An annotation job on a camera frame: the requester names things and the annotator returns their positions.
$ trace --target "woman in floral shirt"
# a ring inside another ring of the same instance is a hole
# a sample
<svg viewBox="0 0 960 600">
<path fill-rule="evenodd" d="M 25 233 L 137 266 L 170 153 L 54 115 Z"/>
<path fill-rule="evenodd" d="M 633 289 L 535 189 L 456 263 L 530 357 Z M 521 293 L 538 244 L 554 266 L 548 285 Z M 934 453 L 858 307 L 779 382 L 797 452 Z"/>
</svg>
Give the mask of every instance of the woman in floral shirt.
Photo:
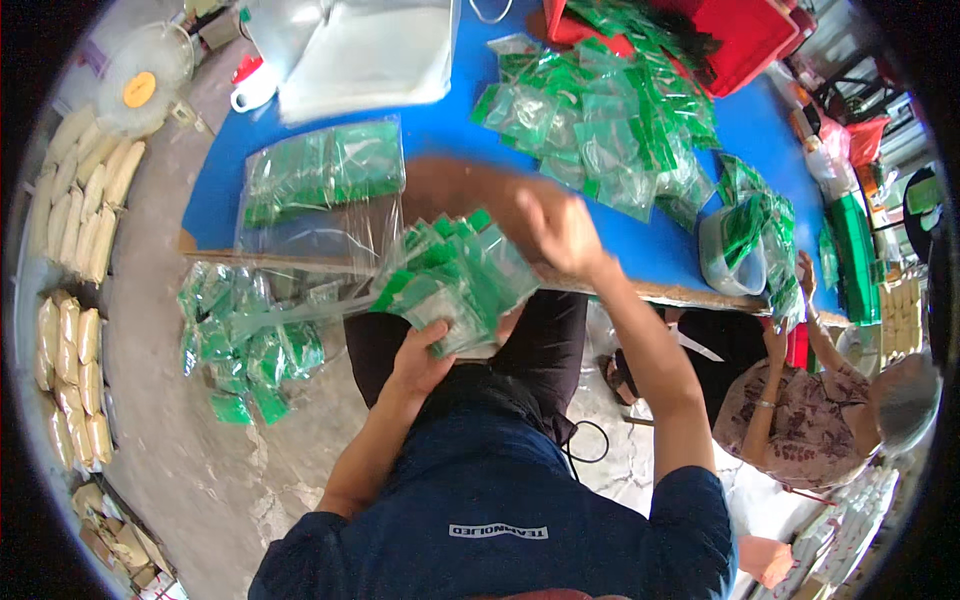
<svg viewBox="0 0 960 600">
<path fill-rule="evenodd" d="M 801 490 L 843 485 L 881 444 L 897 454 L 913 447 L 933 422 L 940 379 L 928 354 L 911 354 L 869 381 L 844 360 L 813 307 L 813 262 L 800 252 L 809 342 L 824 371 L 784 364 L 786 334 L 763 330 L 755 317 L 733 312 L 684 313 L 679 330 L 723 358 L 688 350 L 697 372 L 713 439 L 730 454 Z M 622 401 L 636 401 L 625 363 L 606 375 Z"/>
</svg>

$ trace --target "dark blue t-shirt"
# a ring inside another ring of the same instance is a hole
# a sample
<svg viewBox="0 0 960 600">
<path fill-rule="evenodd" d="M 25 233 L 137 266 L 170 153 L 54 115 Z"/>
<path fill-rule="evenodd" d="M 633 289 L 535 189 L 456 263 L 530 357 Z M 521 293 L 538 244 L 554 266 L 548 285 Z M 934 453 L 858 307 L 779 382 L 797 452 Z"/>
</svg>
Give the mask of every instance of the dark blue t-shirt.
<svg viewBox="0 0 960 600">
<path fill-rule="evenodd" d="M 465 598 L 551 588 L 726 598 L 736 544 L 720 481 L 679 468 L 650 520 L 570 477 L 522 420 L 459 409 L 415 430 L 353 522 L 309 513 L 267 550 L 249 597 Z"/>
</svg>

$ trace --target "red plastic bag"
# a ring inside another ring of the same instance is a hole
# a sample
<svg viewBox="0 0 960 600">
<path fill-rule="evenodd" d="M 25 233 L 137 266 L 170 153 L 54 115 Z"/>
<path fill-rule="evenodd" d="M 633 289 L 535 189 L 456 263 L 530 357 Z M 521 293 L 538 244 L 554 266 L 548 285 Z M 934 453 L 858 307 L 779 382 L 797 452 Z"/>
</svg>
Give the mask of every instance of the red plastic bag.
<svg viewBox="0 0 960 600">
<path fill-rule="evenodd" d="M 830 158 L 846 158 L 850 155 L 850 132 L 825 114 L 820 115 L 820 140 L 824 142 Z"/>
<path fill-rule="evenodd" d="M 850 132 L 850 163 L 854 167 L 867 166 L 880 155 L 880 140 L 889 123 L 890 117 L 877 117 L 847 126 Z"/>
</svg>

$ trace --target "red plastic bin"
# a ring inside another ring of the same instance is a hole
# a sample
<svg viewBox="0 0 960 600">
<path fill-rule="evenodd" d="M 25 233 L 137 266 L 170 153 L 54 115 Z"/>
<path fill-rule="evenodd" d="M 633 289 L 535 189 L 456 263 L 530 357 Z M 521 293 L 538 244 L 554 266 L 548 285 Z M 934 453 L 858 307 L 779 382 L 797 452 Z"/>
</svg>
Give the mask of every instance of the red plastic bin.
<svg viewBox="0 0 960 600">
<path fill-rule="evenodd" d="M 775 0 L 649 0 L 658 9 L 680 12 L 697 31 L 723 42 L 707 58 L 717 74 L 706 86 L 717 97 L 728 96 L 751 82 L 800 33 L 800 28 Z M 560 43 L 589 37 L 573 34 L 572 19 L 563 18 L 566 0 L 543 0 L 547 36 Z"/>
</svg>

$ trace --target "orange cloth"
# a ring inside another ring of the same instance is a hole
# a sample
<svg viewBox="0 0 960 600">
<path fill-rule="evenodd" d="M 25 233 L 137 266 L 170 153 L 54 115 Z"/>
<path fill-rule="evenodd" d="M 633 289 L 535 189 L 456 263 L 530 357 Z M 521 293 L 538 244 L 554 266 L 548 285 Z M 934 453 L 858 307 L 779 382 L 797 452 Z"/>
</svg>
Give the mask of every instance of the orange cloth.
<svg viewBox="0 0 960 600">
<path fill-rule="evenodd" d="M 793 566 L 790 544 L 782 541 L 740 536 L 736 539 L 740 570 L 750 573 L 762 586 L 773 589 Z"/>
</svg>

